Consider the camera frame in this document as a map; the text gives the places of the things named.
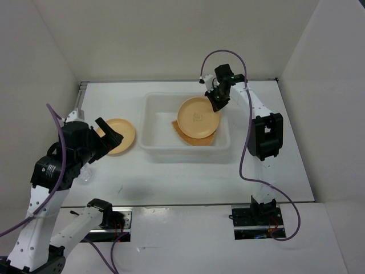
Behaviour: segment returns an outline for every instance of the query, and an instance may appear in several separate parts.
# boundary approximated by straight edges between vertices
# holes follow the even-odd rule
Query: wooden plate
[[[112,151],[110,151],[108,155],[121,153],[132,145],[136,137],[136,130],[130,122],[124,119],[115,118],[107,120],[106,123],[115,132],[122,134],[123,136],[121,144],[114,148]],[[102,131],[100,127],[96,130],[96,133],[98,133],[100,137],[103,137],[105,135],[104,131]]]
[[[177,114],[181,131],[191,138],[202,139],[213,134],[219,125],[220,114],[214,112],[207,98],[195,97],[185,101]]]

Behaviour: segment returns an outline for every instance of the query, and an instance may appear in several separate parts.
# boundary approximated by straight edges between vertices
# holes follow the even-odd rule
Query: white plastic bin
[[[230,149],[228,120],[221,110],[221,120],[211,146],[190,146],[173,129],[182,103],[201,93],[149,93],[144,97],[139,146],[158,162],[215,162],[227,160]]]

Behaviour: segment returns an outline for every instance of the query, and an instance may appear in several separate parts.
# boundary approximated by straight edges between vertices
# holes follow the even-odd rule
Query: white wall
[[[318,0],[34,3],[79,80],[166,80],[197,79],[221,48],[245,57],[251,79],[280,76]],[[242,70],[226,54],[207,67],[227,61]]]
[[[350,274],[365,246],[365,9],[321,0],[279,85],[317,201],[327,210]]]
[[[0,1],[0,37],[0,209],[24,208],[34,164],[57,140],[46,103],[67,114],[78,85],[31,1]]]

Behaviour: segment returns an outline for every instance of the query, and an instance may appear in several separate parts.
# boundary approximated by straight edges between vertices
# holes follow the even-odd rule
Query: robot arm
[[[201,81],[206,86],[205,96],[210,100],[213,111],[219,111],[232,99],[248,116],[250,110],[245,77],[242,74],[234,75],[228,64],[218,66],[214,71],[216,77],[206,75]],[[248,150],[255,156],[256,177],[273,182],[276,156],[283,145],[283,117],[280,113],[272,113],[254,92],[250,91],[250,97],[253,120]],[[274,198],[274,192],[271,188],[260,186],[253,196],[257,202],[267,203]]]
[[[102,118],[96,123],[104,131],[103,137],[84,122],[81,111],[76,109],[66,118],[62,127],[66,143],[66,171],[62,183],[42,210],[33,215],[58,180],[62,166],[60,141],[37,161],[31,177],[31,199],[26,215],[32,219],[23,226],[8,258],[0,261],[0,273],[47,274],[53,273],[54,268],[62,270],[68,254],[91,229],[98,225],[110,227],[113,221],[124,222],[123,215],[113,212],[111,204],[94,199],[79,217],[51,239],[61,205],[81,168],[102,158],[123,140],[123,136],[112,130]]]

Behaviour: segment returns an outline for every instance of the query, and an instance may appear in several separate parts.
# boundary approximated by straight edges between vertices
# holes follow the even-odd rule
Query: orange plate
[[[136,137],[136,130],[134,126],[124,119],[110,119],[107,120],[106,123],[117,133],[122,134],[123,140],[121,144],[114,148],[112,151],[108,153],[108,155],[117,154],[125,151],[128,147],[130,147],[135,140]],[[96,130],[96,133],[99,134],[100,137],[105,135],[104,131],[99,127]]]
[[[206,138],[213,134],[219,121],[219,112],[213,112],[210,101],[202,97],[185,101],[177,114],[177,123],[181,131],[195,139]]]

